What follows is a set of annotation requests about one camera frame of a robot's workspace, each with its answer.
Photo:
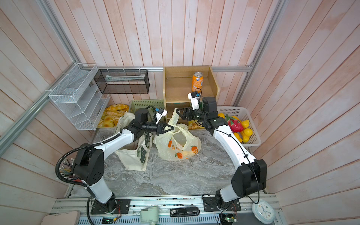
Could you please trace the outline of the yellow plastic grocery bag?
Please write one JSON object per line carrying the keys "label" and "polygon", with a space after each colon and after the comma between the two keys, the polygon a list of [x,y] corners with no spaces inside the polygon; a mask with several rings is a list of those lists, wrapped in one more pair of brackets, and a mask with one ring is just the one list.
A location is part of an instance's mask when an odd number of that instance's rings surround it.
{"label": "yellow plastic grocery bag", "polygon": [[156,145],[159,157],[163,160],[185,160],[201,151],[201,140],[189,132],[187,125],[178,123],[179,117],[176,112],[173,112],[168,125],[173,126],[174,129],[167,129],[166,133],[154,138],[153,143]]}

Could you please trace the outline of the cream canvas tote bag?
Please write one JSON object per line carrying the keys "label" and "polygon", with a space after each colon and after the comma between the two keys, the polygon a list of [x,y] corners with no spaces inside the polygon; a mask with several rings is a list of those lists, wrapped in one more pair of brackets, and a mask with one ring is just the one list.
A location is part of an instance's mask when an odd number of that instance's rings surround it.
{"label": "cream canvas tote bag", "polygon": [[127,170],[146,171],[152,147],[152,134],[143,133],[135,142],[115,152]]}

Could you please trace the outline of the red dragon fruit toy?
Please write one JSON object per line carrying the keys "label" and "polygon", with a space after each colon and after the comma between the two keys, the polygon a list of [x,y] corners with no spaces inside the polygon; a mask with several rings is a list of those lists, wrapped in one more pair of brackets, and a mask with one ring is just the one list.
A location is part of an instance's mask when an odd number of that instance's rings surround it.
{"label": "red dragon fruit toy", "polygon": [[227,119],[228,125],[233,133],[240,133],[244,130],[242,124],[239,122],[239,120],[234,119],[232,117],[229,117]]}

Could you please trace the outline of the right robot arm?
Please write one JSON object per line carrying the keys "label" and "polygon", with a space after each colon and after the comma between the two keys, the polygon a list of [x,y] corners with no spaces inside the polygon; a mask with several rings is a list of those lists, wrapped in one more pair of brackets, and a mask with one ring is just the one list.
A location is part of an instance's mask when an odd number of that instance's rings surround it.
{"label": "right robot arm", "polygon": [[218,190],[215,195],[216,205],[227,209],[235,200],[259,193],[266,188],[267,164],[256,159],[235,137],[229,125],[230,119],[218,116],[214,97],[204,97],[200,101],[194,98],[198,106],[175,109],[182,120],[200,122],[225,149],[236,169],[231,184]]}

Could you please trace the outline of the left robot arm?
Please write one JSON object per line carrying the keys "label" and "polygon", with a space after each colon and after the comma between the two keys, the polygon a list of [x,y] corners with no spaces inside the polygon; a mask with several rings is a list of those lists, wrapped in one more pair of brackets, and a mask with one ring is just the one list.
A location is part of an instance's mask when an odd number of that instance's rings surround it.
{"label": "left robot arm", "polygon": [[[104,213],[110,214],[116,211],[115,194],[104,180],[104,161],[120,148],[134,143],[142,136],[151,133],[160,135],[174,129],[173,126],[161,121],[167,115],[165,109],[154,108],[153,112],[153,119],[150,119],[148,108],[140,108],[135,112],[134,119],[115,135],[94,144],[85,143],[64,154],[55,166],[58,179],[65,183],[83,186],[91,194],[95,205]],[[65,178],[60,172],[62,162],[73,153],[76,153],[76,158],[70,169],[77,178],[75,181]]]}

